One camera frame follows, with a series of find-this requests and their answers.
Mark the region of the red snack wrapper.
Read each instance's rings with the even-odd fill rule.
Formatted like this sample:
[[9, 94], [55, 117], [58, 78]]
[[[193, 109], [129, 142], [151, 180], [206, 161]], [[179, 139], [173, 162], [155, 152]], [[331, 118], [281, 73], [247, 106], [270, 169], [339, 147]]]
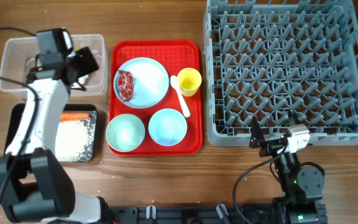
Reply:
[[118, 89], [123, 101], [130, 101], [134, 92], [134, 79], [131, 72], [119, 70]]

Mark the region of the yellow plastic cup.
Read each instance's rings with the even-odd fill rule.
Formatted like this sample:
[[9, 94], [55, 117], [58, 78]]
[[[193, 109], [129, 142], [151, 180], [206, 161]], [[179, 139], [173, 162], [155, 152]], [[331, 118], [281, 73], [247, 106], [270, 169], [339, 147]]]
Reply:
[[202, 77], [195, 68], [184, 68], [177, 75], [180, 92], [183, 96], [193, 96], [201, 86]]

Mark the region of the white plastic spoon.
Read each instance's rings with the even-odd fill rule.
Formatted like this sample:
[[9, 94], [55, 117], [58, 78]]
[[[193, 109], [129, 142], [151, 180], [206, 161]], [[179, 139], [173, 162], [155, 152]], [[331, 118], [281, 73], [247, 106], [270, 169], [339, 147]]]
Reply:
[[189, 110], [189, 108], [188, 108], [188, 106], [187, 106], [187, 104], [185, 102], [185, 99], [184, 99], [183, 95], [180, 92], [180, 86], [178, 84], [177, 76], [172, 75], [170, 77], [170, 85], [177, 93], [178, 100], [179, 100], [179, 103], [180, 103], [180, 107], [181, 107], [181, 110], [182, 110], [182, 113], [183, 113], [184, 117], [189, 118], [191, 116], [191, 113], [190, 113], [190, 110]]

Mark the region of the white tissue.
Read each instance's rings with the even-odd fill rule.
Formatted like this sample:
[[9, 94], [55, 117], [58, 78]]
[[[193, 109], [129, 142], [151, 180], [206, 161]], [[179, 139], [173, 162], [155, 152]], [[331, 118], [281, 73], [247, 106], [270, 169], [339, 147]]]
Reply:
[[78, 79], [78, 82], [81, 84], [81, 85], [85, 85], [87, 79], [88, 79], [89, 75], [85, 75], [85, 76], [82, 76]]

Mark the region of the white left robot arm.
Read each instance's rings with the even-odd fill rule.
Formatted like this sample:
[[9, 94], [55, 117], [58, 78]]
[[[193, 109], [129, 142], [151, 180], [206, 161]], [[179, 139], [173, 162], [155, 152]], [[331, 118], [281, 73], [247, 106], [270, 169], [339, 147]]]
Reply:
[[27, 101], [14, 139], [0, 157], [0, 210], [12, 223], [104, 223], [109, 209], [100, 197], [75, 192], [54, 155], [60, 117], [72, 83], [99, 67], [90, 49], [73, 57], [57, 52], [30, 70], [23, 84]]

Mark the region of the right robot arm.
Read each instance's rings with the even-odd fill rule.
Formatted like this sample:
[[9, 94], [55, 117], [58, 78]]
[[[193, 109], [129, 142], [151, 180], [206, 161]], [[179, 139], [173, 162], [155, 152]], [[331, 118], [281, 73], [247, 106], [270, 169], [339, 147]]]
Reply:
[[279, 138], [266, 140], [256, 117], [252, 118], [249, 147], [260, 149], [259, 156], [271, 156], [277, 179], [283, 191], [274, 198], [271, 223], [327, 223], [326, 207], [318, 201], [323, 198], [324, 169], [314, 162], [301, 163], [297, 152], [310, 140], [309, 129], [292, 112], [290, 125]]

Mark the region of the grey dishwasher rack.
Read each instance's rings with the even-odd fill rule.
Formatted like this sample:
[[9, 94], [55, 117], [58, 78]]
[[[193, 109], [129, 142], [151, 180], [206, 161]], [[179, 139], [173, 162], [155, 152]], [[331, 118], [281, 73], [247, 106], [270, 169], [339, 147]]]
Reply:
[[352, 1], [208, 1], [208, 141], [246, 146], [293, 111], [316, 146], [358, 145], [358, 23]]

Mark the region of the black food waste tray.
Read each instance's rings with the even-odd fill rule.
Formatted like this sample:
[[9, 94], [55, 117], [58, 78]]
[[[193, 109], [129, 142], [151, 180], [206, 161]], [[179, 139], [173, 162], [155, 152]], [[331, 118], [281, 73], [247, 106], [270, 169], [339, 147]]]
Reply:
[[88, 162], [93, 158], [98, 111], [94, 105], [67, 104], [65, 113], [86, 113], [86, 119], [62, 121], [58, 126], [55, 157], [59, 162]]

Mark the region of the orange carrot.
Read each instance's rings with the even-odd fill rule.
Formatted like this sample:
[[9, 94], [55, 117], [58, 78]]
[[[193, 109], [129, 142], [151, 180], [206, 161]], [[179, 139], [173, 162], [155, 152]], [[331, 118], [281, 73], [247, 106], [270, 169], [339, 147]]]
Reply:
[[60, 121], [64, 122], [64, 121], [77, 121], [77, 120], [82, 120], [82, 119], [88, 119], [90, 118], [90, 114], [89, 113], [63, 113], [60, 116]]

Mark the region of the clear plastic bin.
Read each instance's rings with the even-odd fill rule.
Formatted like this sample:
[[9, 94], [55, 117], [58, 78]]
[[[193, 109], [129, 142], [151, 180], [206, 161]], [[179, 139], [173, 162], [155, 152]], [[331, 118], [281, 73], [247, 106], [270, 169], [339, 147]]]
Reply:
[[[71, 39], [75, 50], [89, 47], [99, 65], [99, 69], [85, 80], [86, 91], [73, 90], [71, 96], [105, 95], [108, 89], [108, 54], [104, 37], [100, 34], [78, 34], [72, 35]], [[35, 37], [9, 39], [2, 56], [0, 76], [24, 83], [29, 70], [34, 65], [40, 65], [40, 62], [35, 61], [38, 53], [39, 46]]]

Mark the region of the light blue plate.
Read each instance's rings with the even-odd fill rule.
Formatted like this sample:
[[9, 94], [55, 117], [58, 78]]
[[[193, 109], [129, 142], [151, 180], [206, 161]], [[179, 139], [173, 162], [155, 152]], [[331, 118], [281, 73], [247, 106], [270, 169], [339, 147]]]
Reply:
[[[118, 89], [119, 70], [131, 72], [134, 79], [134, 92], [130, 101], [123, 101]], [[169, 76], [158, 61], [137, 57], [123, 63], [114, 74], [113, 90], [119, 101], [136, 109], [149, 108], [159, 103], [167, 94]]]

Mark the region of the spilled white rice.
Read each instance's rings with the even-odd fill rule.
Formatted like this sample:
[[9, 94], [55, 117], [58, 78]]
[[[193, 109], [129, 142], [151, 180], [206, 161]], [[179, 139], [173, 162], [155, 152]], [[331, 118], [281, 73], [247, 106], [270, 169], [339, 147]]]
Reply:
[[96, 114], [84, 111], [65, 113], [89, 113], [91, 117], [77, 121], [60, 121], [55, 157], [59, 162], [88, 162], [93, 157]]

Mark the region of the mint green bowl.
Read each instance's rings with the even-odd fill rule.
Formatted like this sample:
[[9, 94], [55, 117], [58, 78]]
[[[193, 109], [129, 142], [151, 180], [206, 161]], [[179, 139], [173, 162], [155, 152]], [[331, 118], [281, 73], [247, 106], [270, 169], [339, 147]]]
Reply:
[[143, 122], [133, 114], [120, 114], [110, 120], [106, 128], [106, 140], [118, 152], [137, 149], [145, 138]]

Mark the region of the light blue bowl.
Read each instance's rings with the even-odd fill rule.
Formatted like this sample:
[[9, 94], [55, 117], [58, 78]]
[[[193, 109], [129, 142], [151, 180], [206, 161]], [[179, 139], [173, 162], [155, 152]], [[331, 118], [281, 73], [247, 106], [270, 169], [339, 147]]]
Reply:
[[174, 146], [184, 140], [188, 130], [185, 117], [177, 110], [166, 108], [152, 115], [148, 131], [154, 142], [161, 146]]

